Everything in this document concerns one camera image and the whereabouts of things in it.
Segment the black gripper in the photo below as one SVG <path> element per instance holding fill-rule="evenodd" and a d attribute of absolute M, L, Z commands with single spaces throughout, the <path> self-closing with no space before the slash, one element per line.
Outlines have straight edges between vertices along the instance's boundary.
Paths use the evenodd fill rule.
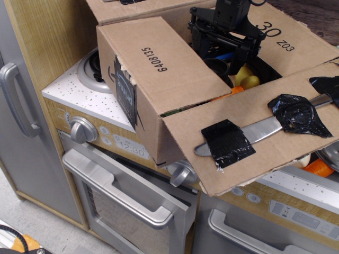
<path fill-rule="evenodd" d="M 229 75 L 236 75 L 247 60 L 257 57 L 265 34 L 248 19 L 252 5 L 259 7 L 265 1 L 216 1 L 215 8 L 193 7 L 189 29 L 192 30 L 192 48 L 202 58 L 206 58 L 213 37 L 228 37 L 234 34 L 245 37 L 236 48 L 230 63 Z"/>

